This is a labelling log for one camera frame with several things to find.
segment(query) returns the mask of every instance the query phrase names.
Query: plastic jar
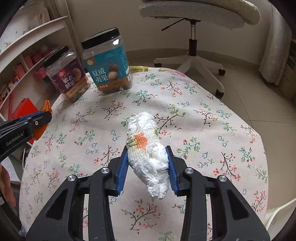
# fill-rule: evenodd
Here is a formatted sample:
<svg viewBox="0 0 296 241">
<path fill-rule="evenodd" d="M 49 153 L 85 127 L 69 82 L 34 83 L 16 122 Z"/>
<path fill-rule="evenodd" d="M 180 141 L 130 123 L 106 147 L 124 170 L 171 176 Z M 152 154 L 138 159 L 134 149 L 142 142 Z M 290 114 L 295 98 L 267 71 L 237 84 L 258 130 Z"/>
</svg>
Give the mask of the plastic jar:
<svg viewBox="0 0 296 241">
<path fill-rule="evenodd" d="M 91 86 L 76 53 L 68 46 L 54 50 L 43 67 L 54 86 L 72 103 Z"/>
<path fill-rule="evenodd" d="M 98 90 L 113 93 L 131 88 L 131 72 L 118 28 L 99 32 L 81 42 L 82 59 Z"/>
</svg>

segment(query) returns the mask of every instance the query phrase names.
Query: purple jar label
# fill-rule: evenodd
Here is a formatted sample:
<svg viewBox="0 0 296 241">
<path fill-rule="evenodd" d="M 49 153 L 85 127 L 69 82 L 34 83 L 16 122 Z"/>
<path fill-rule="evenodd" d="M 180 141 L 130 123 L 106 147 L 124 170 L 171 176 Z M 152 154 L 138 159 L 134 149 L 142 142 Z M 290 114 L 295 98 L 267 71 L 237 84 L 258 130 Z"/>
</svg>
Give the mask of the purple jar label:
<svg viewBox="0 0 296 241">
<path fill-rule="evenodd" d="M 85 72 L 77 58 L 59 70 L 51 79 L 57 84 L 62 93 L 68 93 L 75 85 L 81 85 L 85 80 Z"/>
</svg>

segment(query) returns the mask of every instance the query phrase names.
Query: white cable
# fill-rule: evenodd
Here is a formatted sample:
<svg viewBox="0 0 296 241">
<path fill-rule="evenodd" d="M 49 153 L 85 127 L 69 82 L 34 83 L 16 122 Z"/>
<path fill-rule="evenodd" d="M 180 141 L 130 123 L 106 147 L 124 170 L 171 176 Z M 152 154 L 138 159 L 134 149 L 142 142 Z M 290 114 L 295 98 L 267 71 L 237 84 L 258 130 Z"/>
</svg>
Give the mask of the white cable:
<svg viewBox="0 0 296 241">
<path fill-rule="evenodd" d="M 270 224 L 271 224 L 272 220 L 274 219 L 274 217 L 277 215 L 277 213 L 278 213 L 280 210 L 282 210 L 283 208 L 289 206 L 290 204 L 292 204 L 292 203 L 295 202 L 295 201 L 296 201 L 296 198 L 294 198 L 294 199 L 291 200 L 290 202 L 286 203 L 285 205 L 283 205 L 283 206 L 279 207 L 277 210 L 275 210 L 274 213 L 273 213 L 273 215 L 270 217 L 270 219 L 268 220 L 268 223 L 267 223 L 266 226 L 265 226 L 266 230 L 269 229 Z"/>
<path fill-rule="evenodd" d="M 23 169 L 25 169 L 25 167 L 24 167 L 25 152 L 26 152 L 26 147 L 25 147 L 25 149 L 24 149 L 24 153 L 23 153 L 23 155 L 22 155 L 22 168 L 23 168 Z"/>
</svg>

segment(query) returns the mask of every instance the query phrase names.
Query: crumpled paper towel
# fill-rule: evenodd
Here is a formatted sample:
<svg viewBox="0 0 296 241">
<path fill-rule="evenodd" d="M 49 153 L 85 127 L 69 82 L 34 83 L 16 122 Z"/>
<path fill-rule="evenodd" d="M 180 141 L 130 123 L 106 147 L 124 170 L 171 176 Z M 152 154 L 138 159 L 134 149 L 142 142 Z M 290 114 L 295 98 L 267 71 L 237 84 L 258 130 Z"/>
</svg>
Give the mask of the crumpled paper towel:
<svg viewBox="0 0 296 241">
<path fill-rule="evenodd" d="M 126 146 L 128 163 L 147 186 L 152 200 L 163 199 L 169 187 L 168 155 L 160 143 L 154 117 L 141 112 L 129 119 Z"/>
</svg>

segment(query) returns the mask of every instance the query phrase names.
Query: floral tablecloth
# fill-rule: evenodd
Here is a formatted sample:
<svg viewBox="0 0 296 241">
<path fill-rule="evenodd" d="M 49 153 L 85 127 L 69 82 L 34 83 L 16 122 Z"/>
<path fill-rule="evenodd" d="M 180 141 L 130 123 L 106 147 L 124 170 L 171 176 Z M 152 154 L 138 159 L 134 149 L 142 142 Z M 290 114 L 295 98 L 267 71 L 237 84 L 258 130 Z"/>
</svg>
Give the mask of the floral tablecloth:
<svg viewBox="0 0 296 241">
<path fill-rule="evenodd" d="M 52 121 L 34 142 L 22 177 L 20 219 L 25 228 L 68 175 L 92 175 L 120 156 L 130 115 L 142 111 L 155 117 L 161 143 L 170 145 L 175 156 L 203 175 L 226 175 L 264 221 L 268 174 L 259 134 L 186 75 L 172 69 L 138 69 L 144 72 L 133 73 L 130 90 L 103 95 L 92 84 L 74 104 L 62 96 L 54 103 Z M 169 190 L 163 200 L 151 201 L 146 186 L 129 168 L 124 193 L 110 197 L 115 238 L 179 240 L 185 200 Z M 209 203 L 208 197 L 208 240 Z M 85 202 L 85 240 L 87 213 Z"/>
</svg>

